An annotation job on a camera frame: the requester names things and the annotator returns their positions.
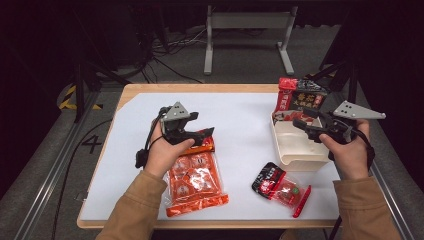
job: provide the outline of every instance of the red package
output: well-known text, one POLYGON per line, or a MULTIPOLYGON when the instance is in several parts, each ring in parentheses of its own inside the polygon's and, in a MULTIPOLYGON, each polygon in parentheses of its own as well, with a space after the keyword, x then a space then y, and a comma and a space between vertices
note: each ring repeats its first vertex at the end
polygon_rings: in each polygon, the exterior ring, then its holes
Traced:
POLYGON ((212 152, 184 155, 168 171, 168 217, 228 203, 212 152))
POLYGON ((300 186, 286 172, 272 162, 267 163, 256 177, 252 189, 268 200, 278 201, 293 210, 293 217, 302 213, 312 187, 300 186))
POLYGON ((327 96, 327 90, 311 80, 280 78, 277 105, 273 112, 275 121, 300 119, 312 122, 313 118, 303 114, 303 108, 320 109, 327 96))

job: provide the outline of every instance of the person's left hand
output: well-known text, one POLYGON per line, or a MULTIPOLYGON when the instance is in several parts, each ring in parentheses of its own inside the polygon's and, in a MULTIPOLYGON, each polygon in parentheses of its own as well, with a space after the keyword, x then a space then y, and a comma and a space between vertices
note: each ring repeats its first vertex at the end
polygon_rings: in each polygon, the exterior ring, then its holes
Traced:
POLYGON ((194 139, 187 139, 179 144, 171 145, 161 136, 162 130, 158 122, 150 138, 150 142, 155 141, 159 137, 160 139, 150 146, 149 158, 146 167, 144 167, 144 171, 163 178, 165 173, 174 165, 175 160, 177 160, 185 150, 193 146, 194 139))

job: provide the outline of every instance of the white container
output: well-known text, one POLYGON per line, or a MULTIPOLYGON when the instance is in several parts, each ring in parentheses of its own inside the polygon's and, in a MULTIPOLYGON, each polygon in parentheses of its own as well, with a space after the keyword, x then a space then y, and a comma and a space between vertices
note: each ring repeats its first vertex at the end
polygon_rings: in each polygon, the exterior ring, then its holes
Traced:
MULTIPOLYGON (((312 125, 322 126, 319 119, 315 119, 312 125)), ((293 126, 292 121, 277 121, 274 125, 271 117, 271 127, 283 170, 317 171, 331 161, 328 159, 328 148, 309 140, 305 131, 293 126)))

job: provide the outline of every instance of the brown sleeve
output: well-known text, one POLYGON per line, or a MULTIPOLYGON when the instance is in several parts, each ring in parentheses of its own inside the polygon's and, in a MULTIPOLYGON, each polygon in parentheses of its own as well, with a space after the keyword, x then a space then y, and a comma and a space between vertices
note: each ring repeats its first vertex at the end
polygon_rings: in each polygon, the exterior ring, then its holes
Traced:
POLYGON ((96 239, 149 239, 166 186, 162 179, 140 172, 116 203, 96 239))
POLYGON ((374 177, 334 181, 343 240, 401 239, 374 177))

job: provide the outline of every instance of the hand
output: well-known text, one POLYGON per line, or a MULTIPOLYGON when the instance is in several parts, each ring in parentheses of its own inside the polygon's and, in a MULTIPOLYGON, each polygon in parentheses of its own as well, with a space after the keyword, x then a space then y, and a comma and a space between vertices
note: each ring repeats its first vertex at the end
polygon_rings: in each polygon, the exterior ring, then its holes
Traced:
POLYGON ((144 171, 149 172, 159 178, 163 178, 165 173, 171 169, 175 160, 194 144, 194 139, 187 139, 176 145, 169 144, 162 136, 160 123, 158 122, 153 131, 150 142, 158 139, 150 146, 149 158, 144 171))
MULTIPOLYGON (((365 134, 369 140, 369 123, 367 120, 357 120, 357 128, 365 134)), ((352 142, 342 145, 334 141, 330 136, 321 134, 321 142, 334 154, 336 164, 345 180, 354 180, 368 177, 367 145, 356 137, 352 142)))

